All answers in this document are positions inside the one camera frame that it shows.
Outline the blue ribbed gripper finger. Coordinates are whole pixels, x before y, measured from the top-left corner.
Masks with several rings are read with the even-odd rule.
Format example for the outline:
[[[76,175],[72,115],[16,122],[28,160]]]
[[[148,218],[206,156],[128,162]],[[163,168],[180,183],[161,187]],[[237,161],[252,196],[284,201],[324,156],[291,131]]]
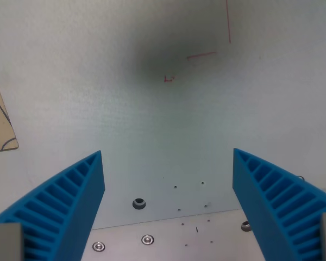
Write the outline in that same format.
[[[21,225],[25,260],[81,260],[104,192],[97,151],[1,212],[0,224]]]
[[[322,260],[324,191],[238,148],[233,190],[266,260]]]

